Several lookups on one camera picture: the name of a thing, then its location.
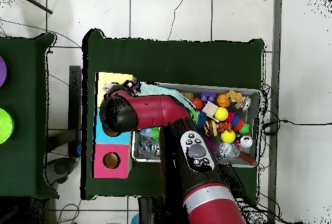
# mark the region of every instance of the orange ball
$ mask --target orange ball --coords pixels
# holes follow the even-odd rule
[[[226,94],[222,93],[218,95],[217,104],[223,108],[227,108],[231,105],[231,99],[226,96]]]

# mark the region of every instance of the robot control button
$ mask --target robot control button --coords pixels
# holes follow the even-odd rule
[[[203,163],[205,163],[207,165],[210,164],[210,160],[208,160],[206,157],[204,157],[202,160],[203,160]]]
[[[206,150],[202,145],[194,144],[189,148],[188,155],[193,158],[201,158],[206,155]]]

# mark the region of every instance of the dark green tablecloth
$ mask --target dark green tablecloth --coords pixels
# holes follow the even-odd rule
[[[14,120],[14,133],[0,145],[0,196],[57,197],[43,178],[46,152],[45,52],[55,35],[0,38],[7,79],[0,107]]]
[[[107,39],[100,30],[90,30],[83,40],[83,115],[87,133],[86,168],[82,168],[85,196],[161,195],[159,165],[134,162],[127,179],[92,179],[91,148],[93,98],[96,71],[133,74],[139,81],[227,86],[261,87],[263,41],[240,42],[157,42],[140,39]],[[257,168],[236,168],[246,196],[256,197]]]

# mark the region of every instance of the blue block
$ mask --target blue block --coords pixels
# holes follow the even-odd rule
[[[130,144],[130,132],[121,133],[117,137],[110,137],[102,130],[101,119],[99,117],[99,108],[97,108],[97,126],[96,126],[96,143],[112,144]]]

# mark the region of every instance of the white tile floor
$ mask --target white tile floor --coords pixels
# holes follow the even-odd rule
[[[46,5],[46,0],[37,0]],[[58,35],[53,54],[48,54],[49,73],[69,80],[69,66],[82,66],[82,45],[84,35],[93,28],[100,28],[108,38],[146,38],[154,40],[229,40],[247,42],[253,38],[262,38],[266,50],[272,50],[273,5],[274,0],[47,0],[47,6],[53,11],[46,13],[24,0],[0,0],[0,26],[8,36],[35,37],[43,29],[61,33]],[[39,29],[26,27],[26,24]],[[267,54],[267,82],[270,84],[271,54]],[[49,127],[65,129],[67,127],[67,87],[52,77],[49,78],[50,104]],[[55,150],[66,153],[66,146]],[[54,159],[58,155],[49,155]],[[262,164],[268,165],[268,148],[262,158]],[[267,194],[267,173],[261,175],[261,189]],[[56,210],[69,203],[80,202],[80,162],[64,184],[56,185],[60,198],[55,201]],[[137,210],[137,199],[129,197],[130,210]],[[82,201],[78,224],[127,223],[127,198],[103,197]],[[75,207],[69,206],[62,213],[61,220],[71,219]],[[130,223],[137,212],[128,213]]]

